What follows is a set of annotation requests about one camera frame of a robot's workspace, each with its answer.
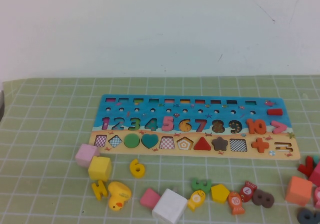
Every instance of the plus sign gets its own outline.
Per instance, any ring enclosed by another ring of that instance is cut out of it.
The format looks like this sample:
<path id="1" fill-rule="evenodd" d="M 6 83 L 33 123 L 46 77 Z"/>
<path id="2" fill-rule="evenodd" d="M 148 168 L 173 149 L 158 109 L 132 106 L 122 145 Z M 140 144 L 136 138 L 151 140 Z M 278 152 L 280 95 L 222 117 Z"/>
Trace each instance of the plus sign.
<path id="1" fill-rule="evenodd" d="M 262 138 L 257 138 L 255 142 L 251 144 L 253 148 L 257 148 L 259 153 L 264 153 L 265 149 L 269 148 L 269 143 L 263 142 Z"/>

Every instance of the teal heart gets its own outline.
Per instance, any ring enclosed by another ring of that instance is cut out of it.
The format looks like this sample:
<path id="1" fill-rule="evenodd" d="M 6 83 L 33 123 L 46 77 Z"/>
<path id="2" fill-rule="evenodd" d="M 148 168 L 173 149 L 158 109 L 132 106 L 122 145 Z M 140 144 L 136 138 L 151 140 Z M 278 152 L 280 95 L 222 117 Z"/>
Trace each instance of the teal heart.
<path id="1" fill-rule="evenodd" d="M 144 134 L 141 141 L 146 148 L 153 148 L 158 143 L 159 139 L 156 134 Z"/>

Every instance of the green grid mat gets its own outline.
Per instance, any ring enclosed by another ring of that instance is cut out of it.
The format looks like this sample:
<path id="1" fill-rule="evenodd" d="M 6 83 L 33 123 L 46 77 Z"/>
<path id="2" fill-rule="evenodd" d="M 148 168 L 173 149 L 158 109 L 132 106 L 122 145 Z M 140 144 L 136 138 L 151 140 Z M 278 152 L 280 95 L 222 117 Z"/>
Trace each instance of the green grid mat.
<path id="1" fill-rule="evenodd" d="M 151 187 L 160 194 L 176 187 L 186 198 L 191 178 L 211 179 L 239 191 L 245 180 L 275 197 L 271 209 L 245 203 L 245 215 L 232 216 L 227 203 L 211 197 L 194 213 L 187 209 L 183 224 L 298 223 L 299 207 L 285 202 L 291 176 L 303 177 L 298 162 L 111 155 L 110 180 L 133 193 L 123 210 L 97 201 L 86 169 L 74 156 L 90 137 L 103 94 L 206 95 L 281 97 L 304 160 L 320 153 L 320 76 L 259 76 L 203 78 L 64 78 L 27 79 L 4 84 L 5 116 L 0 122 L 0 223 L 2 224 L 156 224 L 151 211 L 139 204 Z M 146 166 L 141 180 L 132 177 L 134 158 Z M 312 202 L 307 206 L 314 209 Z"/>

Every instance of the orange cube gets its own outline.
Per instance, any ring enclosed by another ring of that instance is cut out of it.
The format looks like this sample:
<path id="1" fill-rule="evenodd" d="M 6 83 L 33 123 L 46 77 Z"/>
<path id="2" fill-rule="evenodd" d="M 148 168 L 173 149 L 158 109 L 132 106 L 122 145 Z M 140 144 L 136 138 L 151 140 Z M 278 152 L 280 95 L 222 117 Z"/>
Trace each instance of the orange cube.
<path id="1" fill-rule="evenodd" d="M 304 207 L 311 198 L 312 182 L 292 177 L 286 190 L 285 200 Z"/>

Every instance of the shape sorter board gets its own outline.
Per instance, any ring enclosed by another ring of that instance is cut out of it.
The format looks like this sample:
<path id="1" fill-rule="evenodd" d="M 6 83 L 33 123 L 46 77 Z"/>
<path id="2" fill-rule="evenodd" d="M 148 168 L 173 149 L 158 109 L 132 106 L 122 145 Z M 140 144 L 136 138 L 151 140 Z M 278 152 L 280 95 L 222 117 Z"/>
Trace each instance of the shape sorter board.
<path id="1" fill-rule="evenodd" d="M 300 158 L 280 98 L 103 95 L 89 143 L 101 153 Z"/>

